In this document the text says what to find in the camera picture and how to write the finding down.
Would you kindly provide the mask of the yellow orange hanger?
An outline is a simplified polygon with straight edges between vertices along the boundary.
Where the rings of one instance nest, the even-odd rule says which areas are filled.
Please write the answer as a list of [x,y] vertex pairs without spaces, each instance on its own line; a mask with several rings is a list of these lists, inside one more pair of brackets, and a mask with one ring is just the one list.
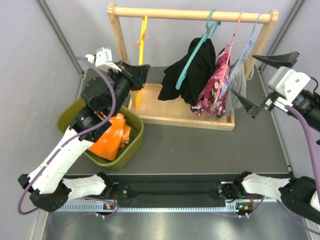
[[[139,59],[138,59],[139,65],[142,65],[144,63],[144,45],[145,45],[147,24],[148,24],[148,17],[144,16],[141,22],[140,39],[136,43],[139,46]],[[135,98],[135,107],[139,108],[140,106],[141,106],[141,90],[138,90]]]

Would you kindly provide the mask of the black trousers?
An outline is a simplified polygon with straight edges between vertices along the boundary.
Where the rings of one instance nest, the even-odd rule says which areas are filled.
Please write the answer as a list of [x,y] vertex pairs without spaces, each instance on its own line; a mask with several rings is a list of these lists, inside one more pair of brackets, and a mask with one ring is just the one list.
[[169,101],[181,97],[185,103],[191,106],[196,105],[200,93],[216,70],[216,51],[210,38],[204,41],[191,61],[180,89],[176,89],[176,84],[200,40],[200,37],[194,38],[188,47],[187,54],[163,71],[164,78],[158,100]]

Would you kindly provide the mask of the pink hanger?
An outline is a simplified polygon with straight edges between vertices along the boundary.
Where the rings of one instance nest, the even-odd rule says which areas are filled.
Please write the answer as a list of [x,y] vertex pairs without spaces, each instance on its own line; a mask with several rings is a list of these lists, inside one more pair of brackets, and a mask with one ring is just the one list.
[[237,25],[236,25],[235,31],[234,31],[232,39],[231,39],[231,43],[228,45],[228,55],[227,55],[227,58],[226,58],[226,61],[225,61],[225,65],[224,65],[224,68],[223,68],[223,74],[222,74],[222,77],[221,77],[221,81],[219,83],[219,86],[218,86],[218,89],[217,89],[217,92],[216,92],[216,96],[215,96],[215,99],[214,99],[214,102],[213,102],[214,104],[216,104],[216,102],[218,101],[220,93],[222,91],[222,83],[224,82],[224,79],[225,79],[225,76],[226,76],[226,71],[227,71],[227,68],[228,68],[228,63],[229,63],[229,60],[230,60],[232,47],[233,47],[233,44],[234,44],[234,41],[235,41],[235,37],[236,37],[237,31],[238,31],[238,28],[239,28],[239,25],[240,25],[240,22],[241,22],[241,19],[242,19],[242,15],[243,15],[243,12],[241,11],[240,14],[239,14],[239,18],[238,18],[238,21],[237,21]]

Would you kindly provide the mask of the teal hanger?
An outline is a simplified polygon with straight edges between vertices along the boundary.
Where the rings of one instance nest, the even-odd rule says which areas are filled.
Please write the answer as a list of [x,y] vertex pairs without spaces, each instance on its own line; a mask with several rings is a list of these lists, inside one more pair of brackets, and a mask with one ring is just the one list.
[[210,21],[211,21],[211,17],[213,15],[213,13],[215,12],[216,10],[215,9],[212,9],[207,17],[207,20],[206,20],[206,24],[205,24],[205,27],[206,27],[206,32],[202,35],[200,41],[198,42],[198,44],[196,45],[195,49],[193,50],[193,52],[191,53],[189,59],[187,60],[184,68],[182,69],[181,73],[180,73],[180,76],[179,78],[177,79],[177,82],[176,82],[176,85],[175,85],[175,89],[176,90],[179,90],[182,86],[182,83],[184,81],[184,79],[186,78],[187,76],[187,71],[188,71],[188,68],[190,67],[193,59],[195,58],[196,54],[198,53],[198,51],[200,50],[202,44],[209,38],[211,39],[215,33],[215,31],[217,30],[218,26],[221,24],[220,21],[213,21],[211,24],[210,24]]

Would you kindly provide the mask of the orange trousers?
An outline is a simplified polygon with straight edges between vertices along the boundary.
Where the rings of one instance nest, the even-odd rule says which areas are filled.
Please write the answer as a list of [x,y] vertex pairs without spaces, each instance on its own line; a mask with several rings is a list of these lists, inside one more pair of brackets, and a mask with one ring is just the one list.
[[113,162],[117,157],[118,151],[129,143],[132,128],[127,125],[125,116],[122,113],[111,117],[109,122],[111,126],[88,150],[101,158]]

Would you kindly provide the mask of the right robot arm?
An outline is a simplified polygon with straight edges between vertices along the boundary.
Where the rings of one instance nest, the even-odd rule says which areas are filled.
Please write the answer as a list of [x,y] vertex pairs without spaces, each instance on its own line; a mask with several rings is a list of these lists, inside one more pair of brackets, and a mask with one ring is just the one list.
[[319,224],[320,161],[316,151],[319,141],[314,141],[311,130],[320,130],[320,95],[305,89],[307,83],[314,80],[313,77],[293,70],[299,55],[296,51],[271,56],[254,54],[253,58],[256,60],[277,69],[268,83],[272,92],[260,106],[239,93],[236,96],[253,119],[263,109],[270,112],[277,108],[300,122],[306,136],[315,178],[274,178],[244,171],[232,184],[234,196],[237,198],[245,198],[250,194],[273,198],[281,201],[293,213]]

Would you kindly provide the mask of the pink camouflage trousers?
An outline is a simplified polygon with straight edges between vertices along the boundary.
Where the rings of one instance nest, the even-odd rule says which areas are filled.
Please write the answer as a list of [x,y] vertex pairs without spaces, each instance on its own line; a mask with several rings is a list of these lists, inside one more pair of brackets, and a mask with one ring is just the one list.
[[[221,100],[218,100],[214,104],[214,100],[217,94],[218,87],[221,82],[222,74],[224,71],[224,66],[226,64],[226,59],[228,56],[228,46],[226,45],[216,57],[216,70],[213,72],[212,76],[208,79],[205,87],[198,96],[198,101],[195,106],[191,106],[190,110],[197,116],[202,115],[206,112],[207,116],[216,115],[217,118],[222,118],[225,113],[226,107],[226,94]],[[225,79],[223,80],[222,87],[228,80],[230,73],[230,60],[227,66]]]

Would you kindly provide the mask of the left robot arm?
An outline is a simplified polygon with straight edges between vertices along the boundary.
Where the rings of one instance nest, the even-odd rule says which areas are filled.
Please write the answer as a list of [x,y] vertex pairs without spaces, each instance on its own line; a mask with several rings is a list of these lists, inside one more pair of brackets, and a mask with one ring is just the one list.
[[119,112],[130,91],[144,87],[151,66],[130,65],[120,60],[109,61],[107,70],[100,70],[86,57],[79,56],[78,60],[95,70],[99,77],[91,79],[82,91],[85,105],[52,152],[34,171],[18,178],[23,188],[17,206],[21,215],[32,213],[31,210],[22,210],[27,193],[35,210],[49,213],[75,199],[107,200],[114,193],[115,184],[102,172],[82,178],[64,176],[111,127],[110,118]]

